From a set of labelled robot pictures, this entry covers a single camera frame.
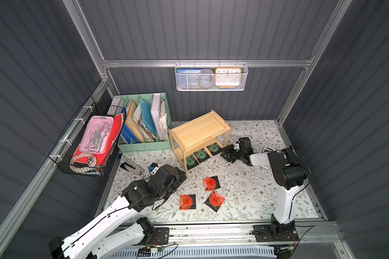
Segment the green tea bag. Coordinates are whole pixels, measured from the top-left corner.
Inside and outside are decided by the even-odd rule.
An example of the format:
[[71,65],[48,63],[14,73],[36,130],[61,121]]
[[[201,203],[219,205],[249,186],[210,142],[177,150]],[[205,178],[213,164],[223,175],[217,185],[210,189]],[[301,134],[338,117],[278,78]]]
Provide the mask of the green tea bag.
[[196,157],[193,154],[186,157],[186,163],[187,163],[187,170],[190,170],[199,165],[199,162],[197,161]]
[[195,151],[194,156],[199,163],[202,163],[210,158],[210,155],[207,153],[207,151],[204,148]]
[[221,147],[218,143],[212,143],[207,146],[207,150],[211,153],[212,156],[215,156],[221,152]]

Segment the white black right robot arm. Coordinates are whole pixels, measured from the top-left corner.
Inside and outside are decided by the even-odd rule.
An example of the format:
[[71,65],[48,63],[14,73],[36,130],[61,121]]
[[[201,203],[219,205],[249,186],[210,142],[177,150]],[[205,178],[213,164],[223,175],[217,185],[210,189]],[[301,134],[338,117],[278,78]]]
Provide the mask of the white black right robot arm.
[[270,235],[274,240],[289,238],[298,241],[293,210],[296,197],[302,191],[301,186],[309,180],[311,171],[307,164],[297,157],[293,149],[269,149],[254,152],[247,137],[239,138],[236,144],[220,149],[220,155],[227,162],[242,161],[247,166],[269,166],[275,182],[278,184],[278,196],[271,215],[269,230],[255,231],[256,236]]

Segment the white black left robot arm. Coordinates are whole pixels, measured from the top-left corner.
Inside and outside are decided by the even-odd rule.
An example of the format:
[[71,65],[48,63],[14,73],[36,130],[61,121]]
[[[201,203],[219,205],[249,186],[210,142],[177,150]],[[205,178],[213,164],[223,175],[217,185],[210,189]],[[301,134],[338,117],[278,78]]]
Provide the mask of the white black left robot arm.
[[167,201],[186,179],[186,172],[178,167],[155,165],[148,179],[131,182],[106,210],[83,228],[65,238],[52,239],[49,242],[52,258],[104,259],[127,246],[158,242],[156,229],[146,217],[116,234],[113,231],[155,202]]

